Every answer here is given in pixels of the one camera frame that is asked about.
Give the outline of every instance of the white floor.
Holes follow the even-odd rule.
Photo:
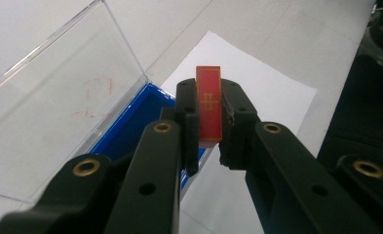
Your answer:
[[[0,1],[0,75],[91,0]],[[155,84],[208,30],[318,90],[298,133],[317,155],[374,0],[107,1]],[[0,216],[20,207],[0,197]],[[244,174],[212,153],[181,202],[180,233],[261,233]]]

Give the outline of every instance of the clear plastic box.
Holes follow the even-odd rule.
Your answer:
[[[0,195],[34,204],[149,83],[102,1],[0,77]]]

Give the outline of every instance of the white paper sheet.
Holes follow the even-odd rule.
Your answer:
[[[316,90],[294,81],[209,31],[162,85],[174,95],[176,84],[195,77],[196,66],[219,65],[221,77],[239,83],[262,121],[281,123],[297,134]]]

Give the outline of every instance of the black mechanical part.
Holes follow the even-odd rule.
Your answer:
[[[230,170],[246,170],[255,123],[260,119],[241,86],[221,79],[222,142],[220,163]]]
[[[383,229],[383,155],[343,156],[335,176]]]
[[[195,79],[176,85],[175,122],[181,127],[182,168],[188,176],[198,172],[200,110]]]
[[[101,232],[131,159],[127,155],[111,164],[107,157],[86,154],[70,160],[31,210],[0,220],[0,233]]]
[[[285,126],[255,126],[246,182],[265,233],[380,233]]]
[[[104,233],[177,233],[180,127],[149,124],[127,171]]]

